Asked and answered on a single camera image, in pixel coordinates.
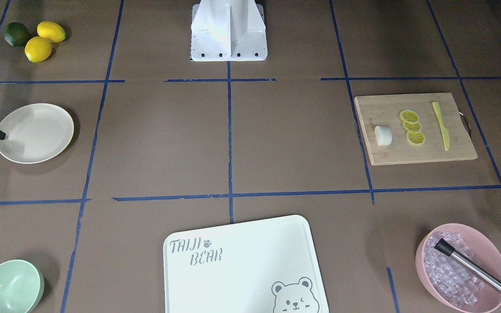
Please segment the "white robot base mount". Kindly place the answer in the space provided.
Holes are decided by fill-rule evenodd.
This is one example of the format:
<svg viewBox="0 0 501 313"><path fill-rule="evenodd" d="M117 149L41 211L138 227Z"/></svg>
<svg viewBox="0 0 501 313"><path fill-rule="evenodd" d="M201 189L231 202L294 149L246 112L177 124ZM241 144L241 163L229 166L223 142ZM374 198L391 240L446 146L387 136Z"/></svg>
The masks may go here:
<svg viewBox="0 0 501 313"><path fill-rule="evenodd" d="M264 9L254 0L201 0L192 7L190 28L192 61L267 59Z"/></svg>

